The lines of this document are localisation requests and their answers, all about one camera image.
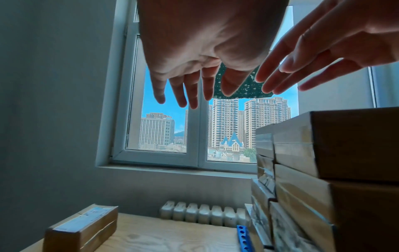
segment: white radiator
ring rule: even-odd
[[[231,207],[198,205],[179,202],[175,205],[174,201],[168,201],[159,210],[159,216],[164,220],[177,220],[206,225],[225,226],[235,228],[237,225],[248,226],[249,217],[243,208],[234,211]]]

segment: blue pointed roof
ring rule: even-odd
[[[224,139],[223,139],[223,141],[220,143],[220,145],[224,145],[225,143],[229,144],[228,142],[229,142],[229,140],[228,140],[227,137],[225,136]]]
[[[227,143],[227,145],[233,146],[233,143],[234,143],[234,142],[237,142],[237,144],[238,144],[240,147],[243,147],[242,142],[240,142],[240,140],[238,139],[238,136],[237,136],[237,134],[236,134],[235,132],[233,132],[233,135],[232,135],[232,137],[230,138],[230,141]]]

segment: stack of cardboard boxes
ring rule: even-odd
[[[276,251],[397,250],[398,116],[320,111],[257,130],[252,209]]]

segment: sky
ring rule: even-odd
[[[286,15],[284,17],[283,23],[280,27],[279,32],[277,33],[276,40],[272,44],[272,49],[275,44],[280,40],[280,38],[293,26],[293,12],[292,7],[289,6],[286,11]],[[288,100],[288,106],[291,107],[291,116],[297,116],[299,114],[298,108],[298,87],[294,85],[286,92],[280,95],[273,95],[273,97],[279,96]],[[184,122],[185,122],[185,110],[188,109],[188,106],[185,108],[180,108],[176,102],[176,99],[173,95],[172,88],[170,87],[169,82],[166,84],[165,88],[165,104],[158,104],[154,98],[151,80],[150,80],[150,72],[148,68],[145,70],[145,82],[144,82],[144,97],[143,97],[143,109],[141,116],[145,117],[146,114],[150,112],[155,113],[164,113],[165,115],[169,115],[172,119],[175,120],[175,132],[180,132],[184,130]],[[239,110],[244,110],[244,102],[250,99],[240,99],[239,100]]]

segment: desk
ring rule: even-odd
[[[42,252],[43,240],[22,252]],[[116,232],[96,252],[240,252],[237,230],[196,223],[118,215]]]

